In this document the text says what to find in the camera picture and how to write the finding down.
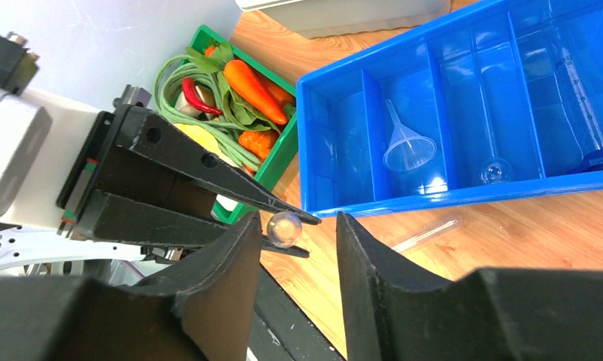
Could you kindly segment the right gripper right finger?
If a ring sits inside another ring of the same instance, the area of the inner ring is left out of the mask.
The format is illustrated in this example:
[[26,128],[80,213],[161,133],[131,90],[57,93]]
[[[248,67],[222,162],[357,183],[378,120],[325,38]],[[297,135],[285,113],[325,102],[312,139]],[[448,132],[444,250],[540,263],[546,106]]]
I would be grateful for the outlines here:
[[603,272],[476,268],[456,281],[337,218],[350,360],[603,360]]

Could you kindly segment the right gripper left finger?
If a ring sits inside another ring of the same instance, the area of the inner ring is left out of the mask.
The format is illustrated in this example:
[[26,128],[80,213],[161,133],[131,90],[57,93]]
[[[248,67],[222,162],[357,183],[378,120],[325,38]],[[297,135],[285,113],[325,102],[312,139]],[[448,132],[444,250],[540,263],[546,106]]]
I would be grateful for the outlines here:
[[133,286],[0,278],[0,360],[244,360],[261,249],[250,213]]

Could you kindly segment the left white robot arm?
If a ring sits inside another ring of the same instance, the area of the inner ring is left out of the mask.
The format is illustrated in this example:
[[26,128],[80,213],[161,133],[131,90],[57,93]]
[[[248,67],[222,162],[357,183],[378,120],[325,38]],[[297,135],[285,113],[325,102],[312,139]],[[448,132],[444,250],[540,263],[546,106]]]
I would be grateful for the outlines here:
[[0,271],[204,247],[218,195],[319,223],[146,108],[0,89]]

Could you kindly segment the clear glass test tube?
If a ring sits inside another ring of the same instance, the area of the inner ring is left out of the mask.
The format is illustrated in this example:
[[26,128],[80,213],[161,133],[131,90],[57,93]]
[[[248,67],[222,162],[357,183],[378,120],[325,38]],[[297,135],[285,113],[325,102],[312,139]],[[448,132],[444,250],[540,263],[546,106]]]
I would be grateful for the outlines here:
[[267,222],[267,238],[274,246],[279,248],[295,246],[302,233],[302,222],[290,212],[276,213]]

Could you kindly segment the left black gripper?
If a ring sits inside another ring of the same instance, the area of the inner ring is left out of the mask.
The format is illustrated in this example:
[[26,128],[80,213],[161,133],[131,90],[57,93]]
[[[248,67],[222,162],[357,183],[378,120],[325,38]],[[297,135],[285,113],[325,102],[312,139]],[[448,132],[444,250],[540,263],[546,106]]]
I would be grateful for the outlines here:
[[75,235],[93,241],[205,247],[232,229],[208,217],[213,193],[274,214],[286,211],[306,224],[321,223],[146,109],[150,98],[129,84],[113,100],[115,112],[98,114],[56,200],[63,209],[59,235],[70,235],[75,227]]

